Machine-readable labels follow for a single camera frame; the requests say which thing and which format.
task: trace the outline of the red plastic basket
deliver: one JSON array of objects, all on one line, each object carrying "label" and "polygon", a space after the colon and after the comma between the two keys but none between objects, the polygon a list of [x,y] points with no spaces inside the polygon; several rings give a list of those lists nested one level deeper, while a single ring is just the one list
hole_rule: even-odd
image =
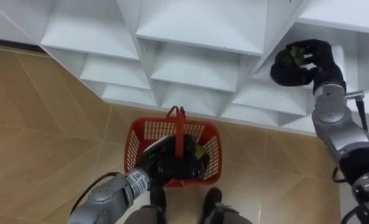
[{"label": "red plastic basket", "polygon": [[183,156],[184,134],[195,136],[210,157],[203,179],[172,180],[166,187],[185,187],[199,184],[214,184],[222,173],[222,147],[217,128],[208,122],[185,119],[183,107],[172,107],[166,118],[139,118],[129,130],[124,152],[124,171],[133,169],[142,152],[152,143],[164,136],[176,135],[175,156]]}]

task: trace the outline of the black shoe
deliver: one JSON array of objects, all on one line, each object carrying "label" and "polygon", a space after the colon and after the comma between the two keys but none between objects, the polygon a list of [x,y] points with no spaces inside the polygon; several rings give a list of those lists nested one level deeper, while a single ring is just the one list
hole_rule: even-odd
[{"label": "black shoe", "polygon": [[164,189],[152,188],[149,191],[149,200],[151,205],[156,205],[162,209],[163,212],[166,211],[166,195]]},{"label": "black shoe", "polygon": [[203,201],[202,216],[200,223],[204,224],[205,219],[213,212],[216,208],[216,203],[222,202],[222,191],[217,188],[212,188],[208,191],[205,201]]}]

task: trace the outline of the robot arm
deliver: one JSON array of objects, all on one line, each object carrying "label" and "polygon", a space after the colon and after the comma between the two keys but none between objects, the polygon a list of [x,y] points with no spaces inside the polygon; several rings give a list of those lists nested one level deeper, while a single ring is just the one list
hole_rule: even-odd
[{"label": "robot arm", "polygon": [[317,87],[314,95],[315,132],[352,186],[353,196],[360,204],[353,212],[362,223],[369,223],[369,135],[353,122],[342,86],[325,83]]},{"label": "robot arm", "polygon": [[118,173],[90,192],[86,202],[72,212],[68,224],[114,224],[150,185],[149,176],[140,168],[126,175]]},{"label": "robot arm", "polygon": [[[305,72],[299,67],[294,58],[294,52],[303,52],[311,57],[300,59],[313,63],[317,68]],[[342,171],[345,180],[352,186],[352,193],[359,206],[343,218],[346,223],[353,215],[357,215],[362,224],[369,224],[369,134],[367,122],[359,127],[352,119],[352,112],[346,105],[346,100],[359,100],[362,92],[346,94],[346,82],[342,72],[335,64],[330,44],[320,40],[305,40],[289,44],[287,49],[280,52],[294,60],[278,60],[271,69],[271,76],[276,83],[286,86],[296,86],[293,74],[302,70],[304,77],[313,77],[315,110],[312,121],[315,132],[324,143],[327,152]],[[359,109],[360,116],[365,112]]]},{"label": "robot arm", "polygon": [[195,139],[185,134],[183,140],[183,158],[175,157],[175,136],[166,136],[144,150],[134,169],[126,175],[108,173],[100,177],[85,190],[77,203],[101,179],[114,176],[95,187],[85,203],[73,206],[68,224],[114,224],[133,205],[134,200],[151,187],[163,187],[172,179],[203,176],[208,166],[208,155],[195,158],[195,153],[199,153]]}]

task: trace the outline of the baseboard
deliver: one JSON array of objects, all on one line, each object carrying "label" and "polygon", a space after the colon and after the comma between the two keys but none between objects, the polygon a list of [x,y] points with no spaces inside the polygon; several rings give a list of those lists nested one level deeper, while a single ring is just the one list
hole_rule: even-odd
[{"label": "baseboard", "polygon": [[0,40],[0,46],[46,54],[46,52],[43,49],[41,49],[38,45],[23,44],[23,43],[8,41],[8,40]]}]

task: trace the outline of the green object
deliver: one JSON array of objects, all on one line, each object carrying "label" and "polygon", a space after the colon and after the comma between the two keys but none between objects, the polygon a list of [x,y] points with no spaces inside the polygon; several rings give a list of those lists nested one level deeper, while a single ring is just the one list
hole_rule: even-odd
[{"label": "green object", "polygon": [[300,67],[303,65],[303,58],[304,58],[304,49],[300,49],[298,47],[292,47],[291,49],[291,56],[295,61],[295,64]]},{"label": "green object", "polygon": [[195,158],[196,159],[201,159],[201,157],[203,155],[205,155],[207,153],[207,151],[200,145],[196,145],[195,146]]}]

